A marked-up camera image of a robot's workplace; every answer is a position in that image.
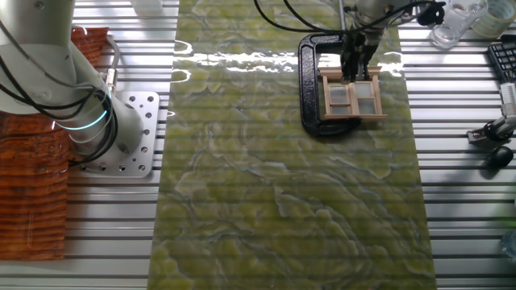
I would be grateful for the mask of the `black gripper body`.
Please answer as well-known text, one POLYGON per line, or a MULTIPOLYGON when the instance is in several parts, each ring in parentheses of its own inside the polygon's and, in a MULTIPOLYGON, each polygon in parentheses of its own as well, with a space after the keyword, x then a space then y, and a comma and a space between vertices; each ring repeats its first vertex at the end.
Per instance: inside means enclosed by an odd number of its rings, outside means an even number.
POLYGON ((366 29, 359 32, 343 34, 343 50, 340 56, 341 64, 356 60, 359 64, 368 64, 376 52, 382 38, 382 30, 366 29))

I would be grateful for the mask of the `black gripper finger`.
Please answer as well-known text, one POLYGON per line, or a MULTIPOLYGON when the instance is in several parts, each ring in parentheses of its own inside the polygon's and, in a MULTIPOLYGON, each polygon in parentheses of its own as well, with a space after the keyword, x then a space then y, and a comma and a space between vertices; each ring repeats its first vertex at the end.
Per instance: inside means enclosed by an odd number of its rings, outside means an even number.
POLYGON ((368 64, 371 60, 371 56, 368 54, 362 54, 358 59, 358 71, 356 74, 356 79, 358 81, 370 81, 371 77, 368 72, 368 64))
POLYGON ((352 54, 343 54, 340 58, 342 69, 342 81, 354 81, 355 73, 355 57, 352 54))

